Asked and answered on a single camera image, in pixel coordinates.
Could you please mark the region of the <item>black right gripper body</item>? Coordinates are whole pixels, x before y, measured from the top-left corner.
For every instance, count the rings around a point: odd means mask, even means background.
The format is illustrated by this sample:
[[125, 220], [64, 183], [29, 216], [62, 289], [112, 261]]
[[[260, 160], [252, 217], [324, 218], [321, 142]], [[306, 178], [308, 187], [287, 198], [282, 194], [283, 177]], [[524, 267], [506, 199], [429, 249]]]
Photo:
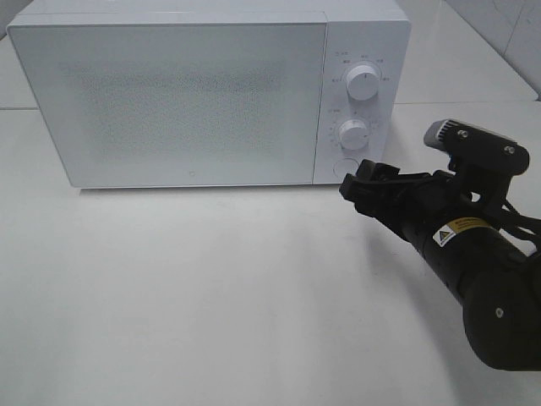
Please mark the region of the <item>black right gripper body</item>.
[[434, 271], [501, 271], [503, 237], [496, 220], [451, 197], [451, 175], [438, 171], [382, 178], [371, 215], [410, 243]]

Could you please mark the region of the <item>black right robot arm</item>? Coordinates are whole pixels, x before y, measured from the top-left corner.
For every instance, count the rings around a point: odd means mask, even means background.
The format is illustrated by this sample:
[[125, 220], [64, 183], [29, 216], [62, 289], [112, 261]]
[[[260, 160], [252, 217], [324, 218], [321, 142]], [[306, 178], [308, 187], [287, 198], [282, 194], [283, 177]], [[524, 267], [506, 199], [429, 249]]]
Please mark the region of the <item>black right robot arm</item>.
[[462, 307], [467, 340], [482, 362], [538, 371], [540, 257], [524, 255], [469, 195], [452, 195], [452, 178], [364, 160], [339, 191], [420, 254]]

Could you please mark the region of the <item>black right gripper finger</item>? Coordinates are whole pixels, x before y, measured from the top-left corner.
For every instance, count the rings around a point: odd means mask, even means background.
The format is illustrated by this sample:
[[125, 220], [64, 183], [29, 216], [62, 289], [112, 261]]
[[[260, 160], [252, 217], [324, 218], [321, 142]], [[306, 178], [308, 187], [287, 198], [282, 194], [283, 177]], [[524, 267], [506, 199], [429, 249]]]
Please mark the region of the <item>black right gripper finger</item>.
[[406, 210], [399, 173], [380, 173], [370, 178], [348, 174], [339, 188], [342, 197], [367, 217], [398, 217]]
[[355, 179], [363, 183], [388, 182], [395, 179], [399, 172], [399, 167], [363, 159], [355, 173]]

